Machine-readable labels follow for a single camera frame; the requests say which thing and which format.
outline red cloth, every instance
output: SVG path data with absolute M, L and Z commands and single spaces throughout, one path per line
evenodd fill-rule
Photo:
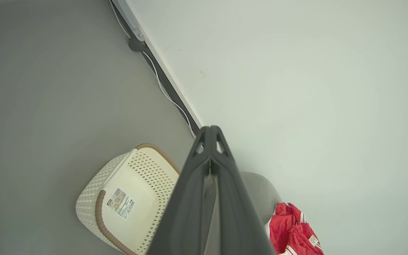
M 305 220 L 305 215 L 291 203 L 277 204 L 266 229 L 277 254 L 324 255 L 316 234 Z

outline gray floor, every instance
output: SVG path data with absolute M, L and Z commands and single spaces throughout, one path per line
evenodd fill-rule
M 0 5 L 0 254 L 120 254 L 75 200 L 113 157 L 193 142 L 105 0 Z

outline product label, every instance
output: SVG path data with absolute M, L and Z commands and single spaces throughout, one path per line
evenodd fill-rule
M 135 207 L 135 200 L 131 199 L 125 192 L 118 188 L 110 200 L 108 200 L 107 205 L 117 213 L 117 215 L 126 220 Z
M 316 246 L 319 240 L 312 234 L 308 241 L 313 245 Z

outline white cable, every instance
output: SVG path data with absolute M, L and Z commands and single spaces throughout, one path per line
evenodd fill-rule
M 116 10 L 114 9 L 113 3 L 111 0 L 108 0 L 108 2 L 110 2 L 111 8 L 113 9 L 113 13 L 114 16 L 116 17 L 116 20 L 118 21 L 120 28 L 122 28 L 122 30 L 124 31 L 124 33 L 127 35 L 128 38 L 131 38 L 131 36 L 128 34 L 128 32 L 125 30 L 124 26 L 122 26 L 122 23 L 120 22 L 120 19 L 118 17 L 118 15 L 116 14 Z
M 149 57 L 149 55 L 148 55 L 146 52 L 143 51 L 143 53 L 144 53 L 144 55 L 146 55 L 146 57 L 149 59 L 149 61 L 150 61 L 151 64 L 152 64 L 152 67 L 154 68 L 155 76 L 157 77 L 158 86 L 160 87 L 161 92 L 163 93 L 163 95 L 165 95 L 165 97 L 166 97 L 171 103 L 173 103 L 175 106 L 177 106 L 177 108 L 179 108 L 179 110 L 183 113 L 183 115 L 184 115 L 185 118 L 187 119 L 187 123 L 188 123 L 188 127 L 190 128 L 191 135 L 193 136 L 194 139 L 196 139 L 196 135 L 194 135 L 193 129 L 191 129 L 190 120 L 188 119 L 188 116 L 185 114 L 185 111 L 183 111 L 183 109 L 182 109 L 180 106 L 178 106 L 170 97 L 168 97 L 168 94 L 163 90 L 163 86 L 162 86 L 162 83 L 160 82 L 160 78 L 158 78 L 157 68 L 155 68 L 154 62 L 152 61 L 151 57 Z

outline black gap strip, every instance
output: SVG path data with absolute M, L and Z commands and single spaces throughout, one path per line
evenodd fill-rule
M 126 31 L 128 32 L 128 34 L 130 35 L 131 38 L 136 38 L 135 34 L 133 33 L 133 31 L 131 30 L 131 28 L 128 26 L 128 24 L 126 23 L 125 19 L 122 17 L 122 15 L 120 14 L 119 10 L 117 9 L 117 7 L 115 6 L 114 3 L 111 3 L 115 10 L 116 10 L 116 15 L 118 16 L 120 22 L 122 23 L 122 25 L 124 26 L 124 28 L 126 29 Z M 191 125 L 191 129 L 193 131 L 193 133 L 196 135 L 199 131 L 199 127 L 196 124 L 196 121 L 194 121 L 194 119 L 191 117 L 190 113 L 188 112 L 188 109 L 185 107 L 185 105 L 183 104 L 182 100 L 180 99 L 180 97 L 178 96 L 176 90 L 173 88 L 173 86 L 171 85 L 171 82 L 169 81 L 168 77 L 165 75 L 165 72 L 162 70 L 162 68 L 160 67 L 160 65 L 158 64 L 157 60 L 155 59 L 154 55 L 152 55 L 151 50 L 149 49 L 148 45 L 146 44 L 144 51 L 149 55 L 149 57 L 151 57 L 152 62 L 155 65 L 155 68 L 157 69 L 157 73 L 158 73 L 158 78 L 160 80 L 160 83 L 162 83 L 163 87 L 165 88 L 166 93 L 169 95 L 169 97 L 171 98 L 171 100 L 174 101 L 174 103 L 176 103 L 178 106 L 180 106 L 180 108 L 183 109 L 183 111 L 185 112 L 185 114 L 188 116 L 188 120 L 190 121 L 190 125 Z M 144 55 L 143 53 L 141 53 L 144 57 L 144 59 L 146 60 L 146 62 L 149 64 L 149 66 L 151 67 L 152 71 L 154 71 L 154 68 L 152 67 L 151 62 L 149 61 L 149 59 L 146 57 L 146 55 Z M 179 111 L 179 113 L 182 115 L 183 119 L 185 120 L 185 122 L 187 122 L 187 119 L 185 117 L 185 115 L 183 114 L 182 111 L 180 111 L 179 109 L 177 109 Z

